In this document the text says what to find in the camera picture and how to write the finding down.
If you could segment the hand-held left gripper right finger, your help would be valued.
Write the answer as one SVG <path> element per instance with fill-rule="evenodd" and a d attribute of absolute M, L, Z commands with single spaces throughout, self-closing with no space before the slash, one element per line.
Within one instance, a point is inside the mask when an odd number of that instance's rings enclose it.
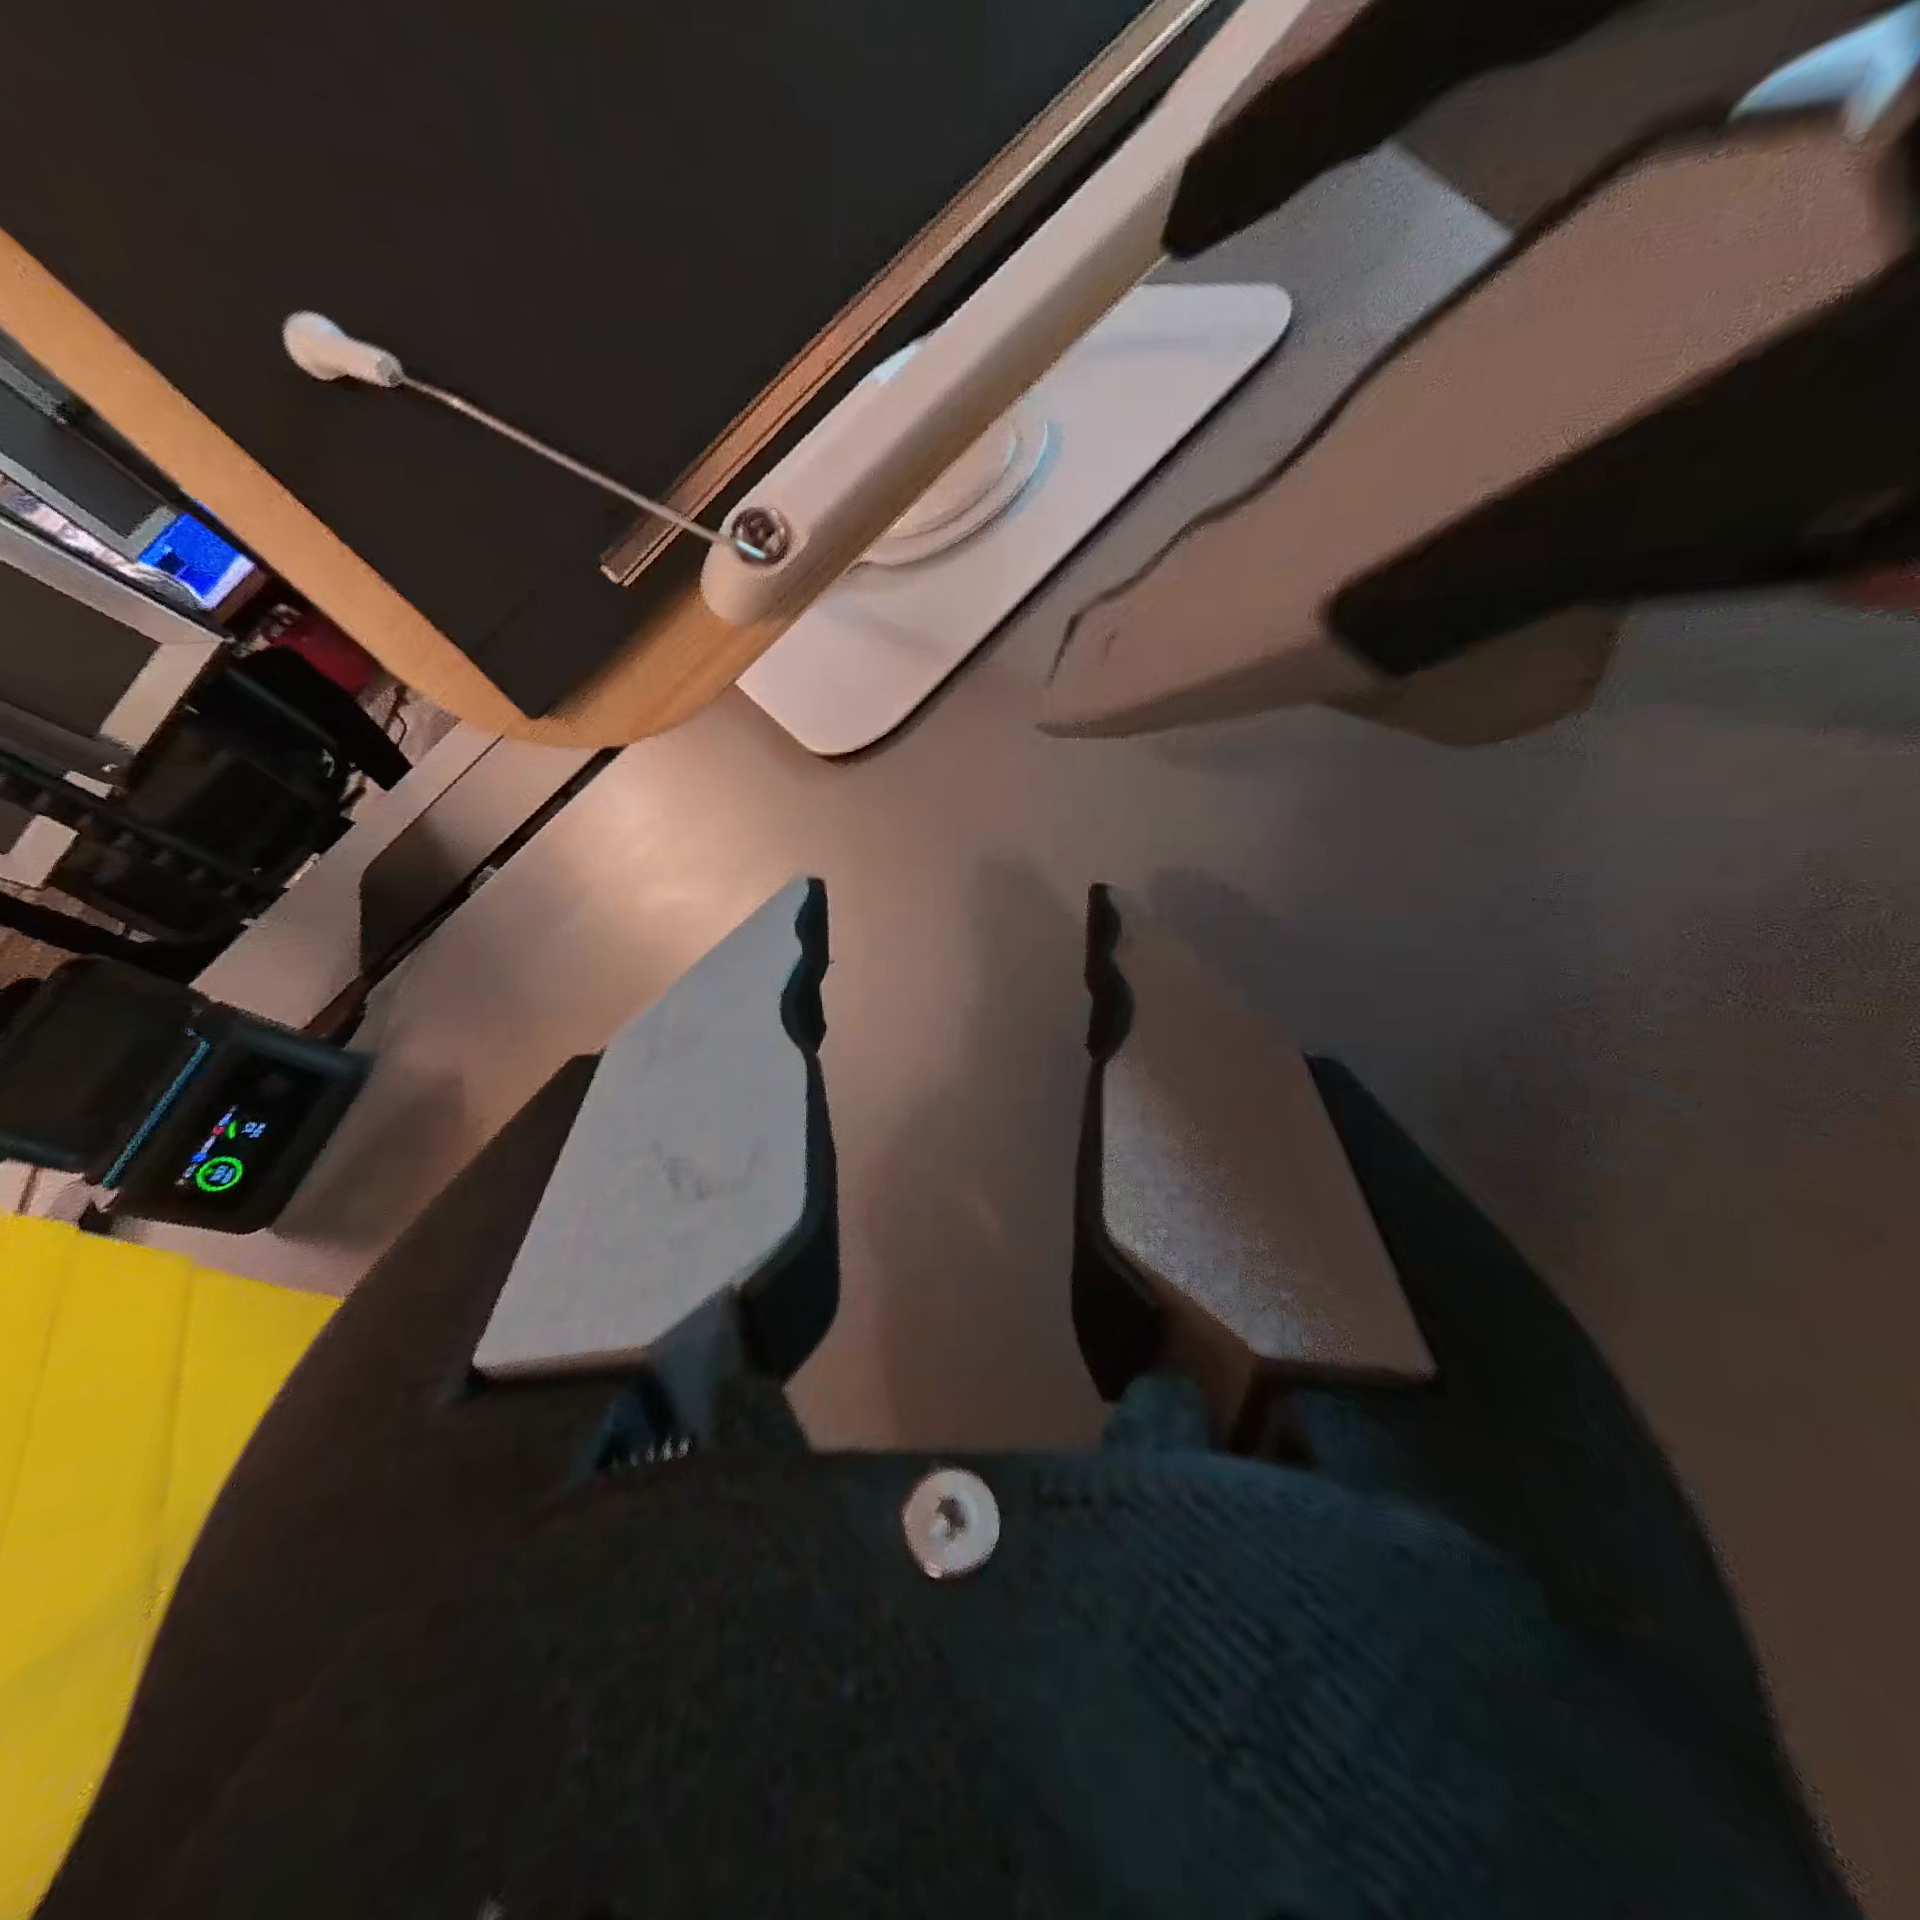
<path fill-rule="evenodd" d="M 1086 984 L 1069 1312 L 1098 1399 L 1146 1376 L 1205 1406 L 1438 1377 L 1288 1031 L 1103 881 L 1088 888 Z"/>

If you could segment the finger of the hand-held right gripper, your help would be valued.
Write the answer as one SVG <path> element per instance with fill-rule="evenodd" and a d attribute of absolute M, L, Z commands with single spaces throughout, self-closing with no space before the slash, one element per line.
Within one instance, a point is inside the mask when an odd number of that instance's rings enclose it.
<path fill-rule="evenodd" d="M 1877 2 L 1310 5 L 1189 158 L 1161 230 L 1207 253 L 1400 143 L 1517 224 L 1644 138 L 1706 125 Z"/>
<path fill-rule="evenodd" d="M 1039 727 L 1494 743 L 1589 702 L 1636 605 L 1916 570 L 1916 266 L 1916 125 L 1645 145 L 1080 613 Z"/>

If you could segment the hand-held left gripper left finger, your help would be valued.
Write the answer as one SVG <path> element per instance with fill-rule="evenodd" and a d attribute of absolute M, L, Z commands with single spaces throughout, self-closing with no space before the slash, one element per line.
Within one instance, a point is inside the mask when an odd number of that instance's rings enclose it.
<path fill-rule="evenodd" d="M 612 1374 L 752 1283 L 831 1213 L 826 890 L 792 877 L 604 1047 L 471 1366 Z"/>

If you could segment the yellow plastic bin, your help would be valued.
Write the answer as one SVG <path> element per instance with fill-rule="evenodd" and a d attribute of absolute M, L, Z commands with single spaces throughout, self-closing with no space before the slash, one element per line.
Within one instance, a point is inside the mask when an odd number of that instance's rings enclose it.
<path fill-rule="evenodd" d="M 1 1914 L 103 1786 L 184 1560 L 337 1301 L 7 1213 Z"/>

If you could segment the black charging dock with display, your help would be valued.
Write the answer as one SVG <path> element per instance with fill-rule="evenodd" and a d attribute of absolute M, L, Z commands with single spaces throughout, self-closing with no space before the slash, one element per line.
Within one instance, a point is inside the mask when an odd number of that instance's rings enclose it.
<path fill-rule="evenodd" d="M 73 957 L 1 991 L 4 1161 L 79 1177 L 118 1215 L 262 1232 L 370 1064 L 184 982 Z"/>

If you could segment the blue lit screen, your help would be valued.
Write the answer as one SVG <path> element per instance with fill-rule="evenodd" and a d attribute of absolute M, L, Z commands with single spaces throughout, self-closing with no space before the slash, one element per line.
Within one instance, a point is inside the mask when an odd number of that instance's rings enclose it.
<path fill-rule="evenodd" d="M 204 613 L 213 613 L 237 592 L 249 590 L 261 573 L 244 547 L 191 512 L 167 518 L 157 535 L 138 547 L 134 562 L 178 587 Z"/>

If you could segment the black book stand board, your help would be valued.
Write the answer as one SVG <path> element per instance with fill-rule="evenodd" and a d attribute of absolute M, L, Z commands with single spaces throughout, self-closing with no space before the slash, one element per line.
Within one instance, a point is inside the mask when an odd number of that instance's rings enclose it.
<path fill-rule="evenodd" d="M 1161 262 L 1310 5 L 4 5 L 4 334 L 399 681 L 621 750 Z M 713 528 L 405 390 L 311 309 Z"/>

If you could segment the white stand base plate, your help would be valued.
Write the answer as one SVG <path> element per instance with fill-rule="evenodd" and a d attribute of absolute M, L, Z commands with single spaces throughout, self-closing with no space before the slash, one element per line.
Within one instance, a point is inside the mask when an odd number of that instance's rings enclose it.
<path fill-rule="evenodd" d="M 738 679 L 805 751 L 880 743 L 1280 346 L 1272 283 L 1146 283 Z"/>

